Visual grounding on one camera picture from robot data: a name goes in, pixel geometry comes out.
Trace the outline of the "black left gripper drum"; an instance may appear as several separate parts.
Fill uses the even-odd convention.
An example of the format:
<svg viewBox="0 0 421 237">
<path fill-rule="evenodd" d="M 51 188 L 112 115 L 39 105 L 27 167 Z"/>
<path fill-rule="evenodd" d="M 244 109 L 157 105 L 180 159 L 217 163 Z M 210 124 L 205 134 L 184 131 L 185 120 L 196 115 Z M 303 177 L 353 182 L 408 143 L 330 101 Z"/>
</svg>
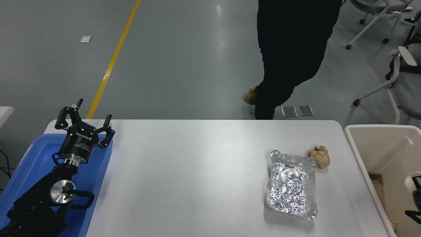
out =
<svg viewBox="0 0 421 237">
<path fill-rule="evenodd" d="M 99 141 L 96 128 L 83 122 L 69 127 L 66 138 L 59 149 L 59 159 L 88 163 L 96 143 Z"/>
</svg>

